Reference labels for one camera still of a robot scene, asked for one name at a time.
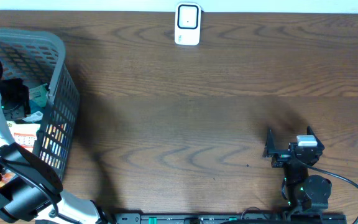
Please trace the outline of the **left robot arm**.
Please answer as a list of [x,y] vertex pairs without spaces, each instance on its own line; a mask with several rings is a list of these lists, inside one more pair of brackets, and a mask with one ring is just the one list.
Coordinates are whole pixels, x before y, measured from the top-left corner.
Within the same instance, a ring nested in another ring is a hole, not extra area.
[[53,112],[52,122],[42,121],[36,130],[29,151],[15,141],[7,123],[28,112],[29,89],[24,82],[20,78],[0,80],[0,218],[9,223],[111,223],[94,201],[64,190],[60,180],[71,144],[73,116]]

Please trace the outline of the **yellow snack bag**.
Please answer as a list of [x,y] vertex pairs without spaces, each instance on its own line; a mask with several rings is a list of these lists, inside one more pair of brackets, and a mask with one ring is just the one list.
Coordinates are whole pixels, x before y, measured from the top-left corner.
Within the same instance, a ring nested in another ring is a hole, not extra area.
[[34,143],[37,140],[36,134],[37,131],[40,129],[40,124],[17,124],[13,121],[8,121],[7,125],[15,142],[29,152],[33,152]]

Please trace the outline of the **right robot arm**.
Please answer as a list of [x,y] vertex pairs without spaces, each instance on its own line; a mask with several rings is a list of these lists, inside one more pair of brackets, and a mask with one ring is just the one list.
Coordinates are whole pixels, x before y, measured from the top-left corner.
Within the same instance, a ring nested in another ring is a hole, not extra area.
[[267,132],[263,156],[271,158],[273,168],[283,169],[281,194],[293,213],[318,213],[328,208],[331,181],[308,173],[323,151],[324,145],[311,127],[307,127],[305,135],[298,135],[295,142],[289,143],[287,149],[277,149],[272,130]]

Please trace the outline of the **green wet wipes pack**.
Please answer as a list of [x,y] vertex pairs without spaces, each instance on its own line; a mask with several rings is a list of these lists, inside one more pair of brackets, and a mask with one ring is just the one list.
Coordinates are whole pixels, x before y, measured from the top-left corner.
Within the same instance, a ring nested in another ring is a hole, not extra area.
[[36,103],[39,107],[44,108],[48,100],[48,85],[43,84],[29,89],[29,99]]

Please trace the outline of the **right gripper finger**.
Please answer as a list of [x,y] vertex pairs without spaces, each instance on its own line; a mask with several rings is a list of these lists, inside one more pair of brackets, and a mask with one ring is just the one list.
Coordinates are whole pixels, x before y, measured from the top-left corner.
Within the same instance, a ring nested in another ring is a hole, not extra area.
[[271,129],[268,129],[263,157],[272,157],[274,154],[275,154],[275,145],[274,145],[273,133]]
[[311,126],[308,126],[307,129],[306,129],[306,133],[308,136],[313,136],[314,137],[314,141],[315,141],[315,144],[314,146],[320,148],[320,149],[324,149],[324,144],[318,139],[318,137],[315,135],[313,129]]

